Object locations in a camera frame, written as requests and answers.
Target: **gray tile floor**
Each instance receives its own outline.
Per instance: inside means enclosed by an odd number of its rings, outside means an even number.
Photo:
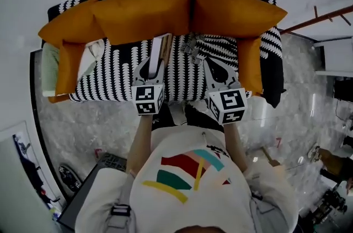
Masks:
[[[286,166],[301,213],[305,213],[326,190],[319,176],[322,163],[310,164],[306,154],[316,141],[332,151],[339,148],[345,130],[343,122],[335,115],[337,100],[331,96],[330,79],[315,75],[315,69],[321,66],[318,49],[313,49],[311,42],[292,35],[284,35],[282,44],[287,91],[282,94],[279,106],[273,109],[264,99],[252,97],[244,120],[238,126],[246,149],[266,146],[271,156]],[[64,162],[85,179],[95,165],[96,148],[126,157],[138,125],[132,103],[65,101],[51,104],[41,96],[40,63],[41,52],[38,52],[35,56],[38,115],[56,170]],[[205,103],[196,105],[206,111]],[[177,118],[176,110],[177,107],[172,107],[173,117]],[[352,110],[349,103],[338,103],[340,117],[345,118]],[[281,138],[278,148],[276,138]],[[303,164],[294,168],[301,156]]]

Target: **orange cushion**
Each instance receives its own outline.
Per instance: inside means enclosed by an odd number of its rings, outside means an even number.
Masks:
[[[64,42],[59,51],[59,68],[55,95],[74,93],[85,43]]]
[[[195,0],[191,31],[238,38],[258,37],[287,12],[260,0]]]
[[[55,103],[58,103],[58,102],[62,102],[62,101],[66,101],[66,100],[69,100],[70,97],[69,95],[62,95],[62,96],[55,96],[55,97],[48,97],[48,100],[50,103],[52,104],[55,104]]]
[[[58,15],[38,33],[46,42],[60,48],[62,41],[88,43],[105,37],[90,6],[98,0],[88,0]]]
[[[263,93],[260,67],[261,38],[237,39],[239,81],[253,95]]]
[[[112,45],[189,33],[190,0],[103,0],[92,12]]]

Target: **black shoe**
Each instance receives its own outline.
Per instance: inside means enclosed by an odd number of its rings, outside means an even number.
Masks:
[[[81,187],[82,181],[77,174],[67,165],[59,166],[59,173],[62,182],[72,191],[77,192]]]

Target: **white t-shirt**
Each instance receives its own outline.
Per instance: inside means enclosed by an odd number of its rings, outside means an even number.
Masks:
[[[127,174],[116,170],[113,178],[113,171],[103,171],[77,216],[78,233],[104,232],[120,195]],[[194,126],[157,129],[151,156],[131,188],[137,232],[173,233],[194,225],[255,232],[250,187],[281,210],[292,232],[298,217],[294,192],[268,162],[258,160],[243,174],[226,152],[223,133]]]

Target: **black and white patterned fabric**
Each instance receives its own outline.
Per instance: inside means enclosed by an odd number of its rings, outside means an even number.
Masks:
[[[164,95],[167,101],[202,100],[206,82],[204,67],[193,64],[192,58],[180,49],[190,35],[175,36],[170,51],[169,64],[164,72]],[[112,46],[104,39],[103,57],[90,75],[85,75],[76,86],[70,99],[82,101],[130,101],[132,75],[140,62],[151,53],[151,40],[141,43]],[[205,35],[198,40],[199,56],[218,58],[238,71],[238,51],[234,38]]]
[[[49,21],[62,14],[67,9],[87,0],[67,0],[48,10]],[[277,5],[276,0],[261,0]],[[176,36],[173,41],[173,58],[165,71],[165,99],[170,100],[198,100],[205,96],[206,83],[202,66],[191,64],[188,56],[179,53],[180,46],[187,36]],[[211,55],[224,60],[238,71],[238,59],[235,39],[220,36],[208,36],[203,43],[197,42],[201,48],[200,55]],[[102,61],[97,63],[94,72],[84,77],[77,85],[76,92],[70,95],[72,101],[88,100],[131,100],[130,85],[132,72],[149,55],[151,41],[145,40],[135,44],[111,47],[105,39],[105,52]],[[276,27],[261,35],[260,46],[261,77],[263,82],[263,97],[273,107],[280,102],[283,92],[283,64],[281,36]]]

